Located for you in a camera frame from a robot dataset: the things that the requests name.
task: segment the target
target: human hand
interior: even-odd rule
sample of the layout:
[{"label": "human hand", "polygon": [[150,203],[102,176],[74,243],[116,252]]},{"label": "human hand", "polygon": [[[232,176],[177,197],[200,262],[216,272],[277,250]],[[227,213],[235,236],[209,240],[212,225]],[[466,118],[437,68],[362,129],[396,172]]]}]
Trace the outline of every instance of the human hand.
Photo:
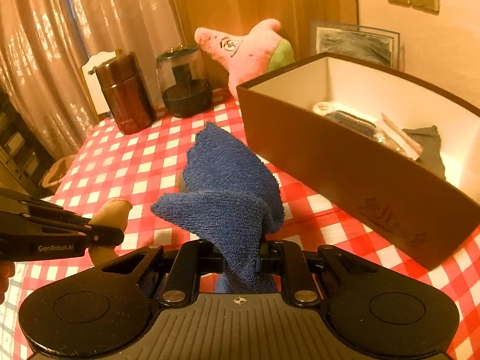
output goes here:
[{"label": "human hand", "polygon": [[15,264],[11,261],[0,261],[0,304],[5,300],[8,290],[8,279],[15,275]]}]

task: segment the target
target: table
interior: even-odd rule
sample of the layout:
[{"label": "table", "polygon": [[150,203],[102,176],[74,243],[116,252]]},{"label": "table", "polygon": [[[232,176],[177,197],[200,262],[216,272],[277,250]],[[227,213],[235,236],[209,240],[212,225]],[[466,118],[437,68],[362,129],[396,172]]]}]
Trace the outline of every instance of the table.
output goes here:
[{"label": "table", "polygon": [[[86,140],[52,199],[65,209],[91,218],[108,199],[133,204],[122,255],[146,244],[177,249],[196,238],[150,212],[160,195],[175,192],[177,174],[195,133],[212,121],[245,142],[238,102],[226,90],[214,93],[212,110],[192,118],[165,116],[140,133],[124,136],[114,121],[102,121]],[[460,327],[449,349],[458,360],[480,359],[480,227],[442,266],[428,272],[395,246],[273,164],[263,160],[278,180],[286,221],[276,238],[297,242],[305,250],[322,243],[338,247],[440,288],[460,311]],[[6,303],[0,308],[2,346],[7,359],[31,353],[16,320],[17,305],[33,290],[91,266],[88,255],[74,259],[17,264]],[[215,275],[202,278],[201,291],[212,291]]]}]

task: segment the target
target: white chair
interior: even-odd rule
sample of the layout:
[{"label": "white chair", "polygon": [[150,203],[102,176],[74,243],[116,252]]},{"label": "white chair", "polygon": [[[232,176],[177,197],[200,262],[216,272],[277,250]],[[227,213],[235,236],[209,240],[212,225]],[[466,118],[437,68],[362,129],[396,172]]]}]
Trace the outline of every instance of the white chair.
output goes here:
[{"label": "white chair", "polygon": [[98,82],[97,74],[93,70],[95,66],[114,58],[122,53],[122,50],[112,52],[102,51],[90,57],[88,62],[80,68],[80,77],[89,97],[91,107],[95,109],[97,115],[110,112],[109,105],[102,93],[102,88]]}]

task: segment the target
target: blue towel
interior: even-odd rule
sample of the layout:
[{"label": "blue towel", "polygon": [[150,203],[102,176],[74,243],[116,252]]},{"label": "blue towel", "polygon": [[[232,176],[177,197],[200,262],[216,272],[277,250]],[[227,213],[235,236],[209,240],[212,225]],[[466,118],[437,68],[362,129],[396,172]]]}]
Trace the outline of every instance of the blue towel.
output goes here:
[{"label": "blue towel", "polygon": [[260,238],[283,224],[277,180],[233,135],[207,123],[187,152],[186,193],[166,193],[152,212],[207,239],[225,257],[215,287],[220,293],[277,292],[269,274],[256,271]]}]

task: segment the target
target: curtain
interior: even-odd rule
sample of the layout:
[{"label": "curtain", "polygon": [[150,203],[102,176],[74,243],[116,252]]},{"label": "curtain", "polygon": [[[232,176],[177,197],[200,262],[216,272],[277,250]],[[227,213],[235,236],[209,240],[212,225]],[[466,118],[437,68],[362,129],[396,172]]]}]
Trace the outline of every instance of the curtain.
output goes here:
[{"label": "curtain", "polygon": [[71,0],[90,55],[135,51],[155,108],[163,106],[155,58],[183,43],[169,0]]},{"label": "curtain", "polygon": [[1,84],[55,158],[77,152],[96,121],[77,70],[87,60],[68,0],[1,0]]}]

